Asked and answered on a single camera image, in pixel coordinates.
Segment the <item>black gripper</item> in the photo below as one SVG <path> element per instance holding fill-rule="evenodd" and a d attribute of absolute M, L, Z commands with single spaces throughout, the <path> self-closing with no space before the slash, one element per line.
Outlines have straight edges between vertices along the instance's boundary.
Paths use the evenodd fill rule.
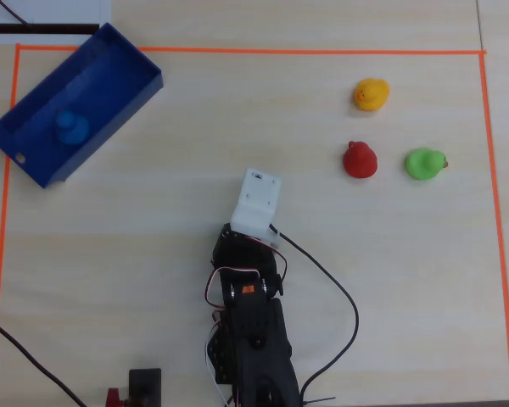
<path fill-rule="evenodd" d="M 284 255 L 269 243 L 259 238 L 233 231 L 226 223 L 222 228 L 212 252 L 211 264 L 215 267 L 256 269 L 263 277 L 285 277 L 285 271 L 277 271 L 275 256 L 285 261 Z"/>

